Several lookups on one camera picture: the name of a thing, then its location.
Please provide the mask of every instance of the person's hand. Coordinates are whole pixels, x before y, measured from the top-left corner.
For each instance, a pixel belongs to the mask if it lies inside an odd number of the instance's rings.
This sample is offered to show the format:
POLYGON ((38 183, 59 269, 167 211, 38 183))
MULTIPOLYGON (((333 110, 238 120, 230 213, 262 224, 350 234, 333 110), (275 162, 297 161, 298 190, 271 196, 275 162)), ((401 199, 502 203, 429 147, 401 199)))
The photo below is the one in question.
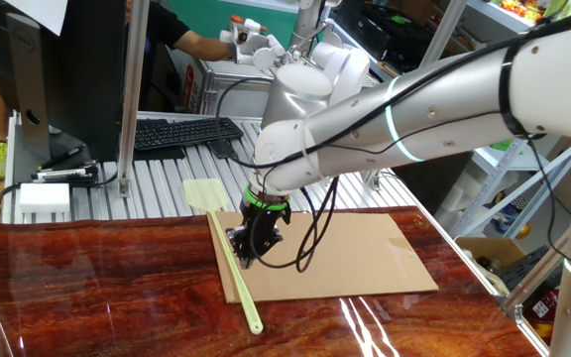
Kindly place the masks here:
POLYGON ((127 7, 125 10, 125 25, 129 24, 131 20, 131 0, 127 0, 127 7))

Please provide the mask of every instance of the green wall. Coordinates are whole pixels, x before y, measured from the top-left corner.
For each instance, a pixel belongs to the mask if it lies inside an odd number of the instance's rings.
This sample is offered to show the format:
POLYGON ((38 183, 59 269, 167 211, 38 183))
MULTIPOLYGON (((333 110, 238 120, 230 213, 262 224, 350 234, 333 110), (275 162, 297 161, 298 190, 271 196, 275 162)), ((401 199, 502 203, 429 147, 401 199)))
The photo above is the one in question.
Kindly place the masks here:
POLYGON ((228 27, 231 15, 251 18, 268 28, 285 47, 296 22, 296 14, 253 6, 233 4, 219 0, 169 0, 177 16, 203 37, 219 38, 219 32, 228 27))

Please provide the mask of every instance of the person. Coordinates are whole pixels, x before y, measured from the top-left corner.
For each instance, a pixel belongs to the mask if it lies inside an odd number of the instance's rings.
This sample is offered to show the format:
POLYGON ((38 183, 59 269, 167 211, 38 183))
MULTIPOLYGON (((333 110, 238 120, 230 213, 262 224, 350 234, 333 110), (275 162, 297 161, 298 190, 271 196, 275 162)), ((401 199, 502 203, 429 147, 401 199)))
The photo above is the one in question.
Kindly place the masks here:
MULTIPOLYGON (((126 1, 125 24, 128 26, 131 20, 132 0, 126 1)), ((230 56, 228 44, 197 35, 175 13, 154 2, 149 6, 146 41, 140 107, 146 106, 147 103, 147 89, 151 86, 157 44, 162 43, 171 49, 184 51, 200 60, 223 60, 230 56)), ((8 115, 0 94, 0 179, 4 179, 6 175, 7 137, 8 115)))
MULTIPOLYGON (((132 0, 127 0, 126 24, 131 21, 131 8, 132 0)), ((218 39, 209 39, 197 35, 174 12, 167 10, 158 3, 151 2, 140 85, 139 107, 141 109, 147 108, 147 94, 154 72, 156 46, 160 43, 200 60, 224 60, 230 57, 228 44, 218 39)))

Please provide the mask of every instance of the spatula handle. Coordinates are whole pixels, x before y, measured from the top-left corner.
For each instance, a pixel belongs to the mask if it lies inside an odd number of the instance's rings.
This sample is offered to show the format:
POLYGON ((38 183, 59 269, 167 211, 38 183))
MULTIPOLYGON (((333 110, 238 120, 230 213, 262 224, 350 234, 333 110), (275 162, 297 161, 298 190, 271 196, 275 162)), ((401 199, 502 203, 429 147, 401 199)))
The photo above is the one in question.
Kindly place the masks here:
POLYGON ((260 334, 264 330, 264 324, 262 323, 261 318, 259 317, 259 313, 257 312, 257 308, 255 307, 255 302, 253 301, 253 297, 250 295, 248 291, 248 287, 246 287, 246 283, 244 283, 244 278, 242 278, 242 274, 239 272, 237 268, 237 264, 235 263, 235 258, 233 257, 233 253, 231 253, 230 249, 228 248, 228 240, 226 239, 226 234, 222 229, 221 225, 219 224, 219 219, 217 219, 217 215, 213 211, 209 211, 208 214, 210 215, 213 224, 215 225, 215 230, 217 231, 217 236, 219 237, 219 242, 221 243, 222 250, 224 251, 224 255, 226 255, 226 262, 228 263, 228 267, 233 274, 233 281, 235 282, 235 288, 237 288, 237 295, 241 300, 242 307, 244 308, 244 313, 246 314, 246 320, 248 321, 248 325, 250 326, 251 332, 254 334, 260 334))

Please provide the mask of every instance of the white box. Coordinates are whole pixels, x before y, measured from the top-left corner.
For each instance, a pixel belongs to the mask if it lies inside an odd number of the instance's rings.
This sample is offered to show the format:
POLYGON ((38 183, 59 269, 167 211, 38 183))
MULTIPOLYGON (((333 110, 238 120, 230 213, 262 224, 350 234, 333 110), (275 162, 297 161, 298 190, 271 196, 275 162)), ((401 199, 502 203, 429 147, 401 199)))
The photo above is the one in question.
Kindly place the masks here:
POLYGON ((21 213, 69 212, 69 183, 22 183, 21 213))

